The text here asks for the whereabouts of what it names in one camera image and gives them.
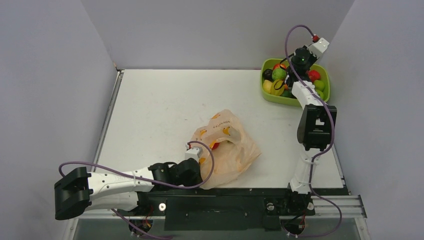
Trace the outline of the red pomegranate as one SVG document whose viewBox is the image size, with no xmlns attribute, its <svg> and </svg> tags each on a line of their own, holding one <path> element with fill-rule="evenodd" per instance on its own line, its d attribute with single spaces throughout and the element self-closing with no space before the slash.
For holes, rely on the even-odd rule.
<svg viewBox="0 0 424 240">
<path fill-rule="evenodd" d="M 215 142 L 213 145 L 210 146 L 211 150 L 215 150 L 219 147 L 220 143 L 219 142 Z"/>
</svg>

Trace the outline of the translucent orange plastic bag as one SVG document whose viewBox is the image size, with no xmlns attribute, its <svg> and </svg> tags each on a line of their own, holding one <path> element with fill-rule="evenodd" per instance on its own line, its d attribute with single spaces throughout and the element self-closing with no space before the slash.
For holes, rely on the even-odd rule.
<svg viewBox="0 0 424 240">
<path fill-rule="evenodd" d="M 219 147 L 211 150 L 214 156 L 214 168 L 211 172 L 212 157 L 201 144 L 203 153 L 199 159 L 202 179 L 209 179 L 200 186 L 204 190 L 221 187 L 236 180 L 262 153 L 255 141 L 245 131 L 240 119 L 230 110 L 216 113 L 206 126 L 196 129 L 191 137 L 211 148 L 214 143 Z"/>
</svg>

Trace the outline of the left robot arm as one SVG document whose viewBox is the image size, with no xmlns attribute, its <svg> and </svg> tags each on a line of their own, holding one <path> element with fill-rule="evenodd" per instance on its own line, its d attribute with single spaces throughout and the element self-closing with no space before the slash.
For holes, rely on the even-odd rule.
<svg viewBox="0 0 424 240">
<path fill-rule="evenodd" d="M 77 161 L 78 166 L 54 184 L 54 218 L 59 221 L 102 209 L 133 211 L 143 215 L 149 209 L 147 193 L 169 189 L 194 189 L 204 184 L 201 166 L 189 158 L 180 163 L 155 163 L 148 167 L 120 172 L 103 165 Z"/>
</svg>

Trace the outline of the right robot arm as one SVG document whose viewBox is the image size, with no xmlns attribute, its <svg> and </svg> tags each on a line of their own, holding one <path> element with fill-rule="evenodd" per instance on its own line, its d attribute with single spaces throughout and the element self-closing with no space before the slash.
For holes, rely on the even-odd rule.
<svg viewBox="0 0 424 240">
<path fill-rule="evenodd" d="M 283 209 L 293 215 L 305 212 L 312 204 L 315 166 L 334 139 L 337 109 L 324 103 L 308 75 L 319 54 L 320 52 L 310 51 L 307 46 L 303 46 L 297 48 L 288 58 L 286 82 L 302 108 L 296 132 L 300 144 L 299 160 L 288 184 L 291 192 L 282 199 Z"/>
</svg>

